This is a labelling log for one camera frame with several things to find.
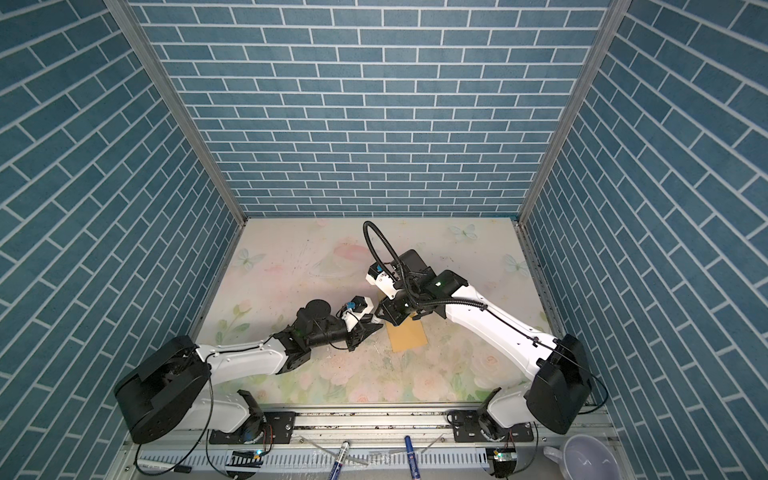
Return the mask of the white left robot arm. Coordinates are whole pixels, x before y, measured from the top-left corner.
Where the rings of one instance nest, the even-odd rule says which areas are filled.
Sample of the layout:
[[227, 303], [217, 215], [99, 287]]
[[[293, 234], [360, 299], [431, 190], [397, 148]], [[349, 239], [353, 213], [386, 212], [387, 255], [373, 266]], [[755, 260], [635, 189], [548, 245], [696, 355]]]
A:
[[126, 374], [114, 395], [137, 445], [174, 430], [213, 429], [253, 440], [265, 416], [254, 394], [240, 390], [216, 397], [214, 386], [255, 375], [280, 375], [304, 365], [315, 348], [354, 351], [383, 324], [368, 297], [356, 296], [337, 313], [315, 299], [297, 311], [295, 321], [258, 342], [198, 345], [183, 335], [165, 343]]

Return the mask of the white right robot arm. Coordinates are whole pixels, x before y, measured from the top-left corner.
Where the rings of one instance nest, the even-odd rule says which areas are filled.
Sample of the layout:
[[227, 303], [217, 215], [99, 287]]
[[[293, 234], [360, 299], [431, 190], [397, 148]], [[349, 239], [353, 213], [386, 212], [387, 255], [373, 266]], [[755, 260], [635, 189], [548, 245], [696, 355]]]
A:
[[593, 374], [575, 336], [557, 338], [525, 324], [457, 273], [435, 273], [413, 249], [393, 262], [374, 262], [366, 280], [384, 294], [376, 317], [398, 326], [409, 316], [435, 313], [487, 342], [530, 381], [498, 387], [483, 401], [477, 423], [485, 436], [500, 439], [527, 422], [568, 433], [592, 393]]

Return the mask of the brown paper envelope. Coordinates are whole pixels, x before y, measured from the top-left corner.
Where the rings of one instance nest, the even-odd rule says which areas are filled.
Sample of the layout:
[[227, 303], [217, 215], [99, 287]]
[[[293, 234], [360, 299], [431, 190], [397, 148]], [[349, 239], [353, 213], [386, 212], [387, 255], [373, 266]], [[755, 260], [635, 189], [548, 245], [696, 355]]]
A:
[[375, 315], [386, 326], [394, 353], [419, 348], [427, 344], [422, 323], [412, 318], [414, 310], [404, 296], [390, 299], [382, 296]]

